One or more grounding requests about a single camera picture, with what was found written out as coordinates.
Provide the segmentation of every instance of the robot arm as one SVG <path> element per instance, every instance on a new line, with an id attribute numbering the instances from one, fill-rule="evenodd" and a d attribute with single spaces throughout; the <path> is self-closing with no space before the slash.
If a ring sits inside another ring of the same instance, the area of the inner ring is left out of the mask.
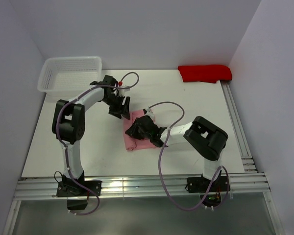
<path id="1" fill-rule="evenodd" d="M 149 139 L 155 146 L 162 147 L 168 136 L 168 129 L 158 127 L 148 115 L 145 115 L 137 118 L 125 133 L 136 139 Z M 228 135 L 225 131 L 203 117 L 196 117 L 190 123 L 173 127 L 166 146 L 183 142 L 190 143 L 204 158 L 202 176 L 210 181 L 218 167 L 221 166 L 221 154 L 227 139 Z"/>
<path id="2" fill-rule="evenodd" d="M 76 193 L 78 193 L 78 187 L 71 180 L 69 174 L 69 169 L 67 169 L 67 160 L 70 163 L 70 172 L 73 175 L 74 179 L 83 185 L 84 183 L 84 170 L 80 161 L 80 140 L 82 139 L 85 132 L 85 112 L 92 107 L 95 103 L 103 101 L 109 105 L 109 114 L 118 117 L 130 119 L 129 114 L 129 102 L 130 97 L 124 97 L 114 93 L 115 87 L 118 85 L 118 82 L 115 78 L 106 75 L 102 82 L 93 82 L 91 85 L 108 85 L 110 87 L 98 87 L 93 89 L 91 92 L 78 95 L 81 97 L 78 99 L 74 97 L 70 100 L 59 100 L 56 103 L 53 123 L 52 123 L 52 132 L 56 134 L 56 123 L 61 109 L 69 102 L 76 100 L 76 102 L 68 105 L 64 111 L 63 115 L 59 122 L 59 134 L 61 140 L 67 146 L 67 158 L 65 151 L 63 151 L 65 169 L 62 176 L 62 182 L 64 185 L 74 188 Z"/>

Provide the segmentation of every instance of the metal frame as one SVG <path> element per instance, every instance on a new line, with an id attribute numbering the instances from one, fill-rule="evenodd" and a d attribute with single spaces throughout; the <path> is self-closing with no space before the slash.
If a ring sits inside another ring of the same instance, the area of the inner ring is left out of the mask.
<path id="1" fill-rule="evenodd" d="M 250 153 L 243 127 L 234 104 L 229 84 L 221 82 L 226 104 L 233 124 L 236 140 L 244 165 L 245 173 L 230 174 L 232 193 L 263 192 L 268 211 L 276 234 L 283 235 L 284 230 L 277 210 L 272 202 L 270 187 L 264 173 L 258 173 Z M 186 178 L 195 175 L 165 176 L 165 182 L 171 195 L 190 195 L 185 190 Z M 165 196 L 159 176 L 126 176 L 126 177 L 86 177 L 85 180 L 101 180 L 101 198 L 154 197 Z M 3 234 L 12 234 L 21 201 L 24 200 L 66 200 L 57 198 L 57 183 L 53 178 L 22 179 L 18 182 L 13 203 L 8 215 Z"/>
<path id="2" fill-rule="evenodd" d="M 277 211 L 277 209 L 275 207 L 275 204 L 273 202 L 271 193 L 270 192 L 264 192 L 264 198 L 265 198 L 265 201 L 266 201 L 266 205 L 267 205 L 267 208 L 268 208 L 268 212 L 269 212 L 269 215 L 270 215 L 270 218 L 271 218 L 272 225 L 273 225 L 275 233 L 277 235 L 285 235 L 285 232 L 284 232 L 284 229 L 283 229 L 283 226 L 282 226 L 282 222 L 280 220 L 278 211 Z"/>
<path id="3" fill-rule="evenodd" d="M 21 201 L 12 201 L 10 212 L 8 218 L 6 219 L 5 227 L 3 230 L 3 235 L 12 235 L 14 230 L 14 225 L 18 217 Z"/>

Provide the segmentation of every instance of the white table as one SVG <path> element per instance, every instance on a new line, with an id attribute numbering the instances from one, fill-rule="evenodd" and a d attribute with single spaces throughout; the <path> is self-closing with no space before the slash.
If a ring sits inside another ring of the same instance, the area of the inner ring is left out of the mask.
<path id="1" fill-rule="evenodd" d="M 104 70 L 105 74 L 120 80 L 130 70 Z M 243 163 L 235 138 L 230 115 L 220 82 L 183 83 L 178 70 L 136 70 L 139 84 L 126 93 L 131 97 L 130 110 L 146 108 L 160 101 L 174 101 L 185 109 L 179 124 L 203 116 L 223 129 L 229 139 L 223 151 L 222 162 L 229 173 L 244 173 Z M 136 76 L 124 80 L 131 85 Z M 30 146 L 22 177 L 50 177 L 63 171 L 64 162 L 60 143 L 51 132 L 57 100 L 46 96 L 35 134 Z M 178 107 L 165 104 L 153 108 L 156 124 L 168 126 L 178 119 Z M 81 141 L 81 161 L 86 176 L 139 176 L 158 174 L 159 149 L 128 152 L 123 141 L 123 121 L 108 114 L 103 102 L 95 104 L 86 113 L 86 131 Z M 162 158 L 163 174 L 200 174 L 203 158 L 189 143 L 172 145 Z"/>

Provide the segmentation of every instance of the plastic basket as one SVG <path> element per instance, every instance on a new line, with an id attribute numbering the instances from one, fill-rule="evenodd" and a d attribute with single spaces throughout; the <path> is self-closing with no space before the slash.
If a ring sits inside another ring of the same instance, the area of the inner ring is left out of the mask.
<path id="1" fill-rule="evenodd" d="M 37 89 L 51 96 L 75 96 L 86 90 L 92 81 L 100 80 L 100 57 L 50 58 L 41 70 Z"/>

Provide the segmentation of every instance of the pink cloth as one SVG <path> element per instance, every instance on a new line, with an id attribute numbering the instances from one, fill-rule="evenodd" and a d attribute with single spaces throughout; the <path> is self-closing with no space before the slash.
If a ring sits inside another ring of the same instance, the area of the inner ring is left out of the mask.
<path id="1" fill-rule="evenodd" d="M 150 143 L 149 140 L 136 140 L 125 133 L 126 130 L 132 126 L 136 118 L 140 118 L 141 116 L 144 116 L 144 111 L 141 109 L 141 110 L 130 112 L 130 116 L 131 116 L 130 120 L 127 120 L 124 118 L 124 122 L 123 122 L 123 137 L 124 137 L 124 143 L 125 143 L 125 147 L 127 151 L 146 149 L 146 148 L 156 148 L 156 146 Z"/>

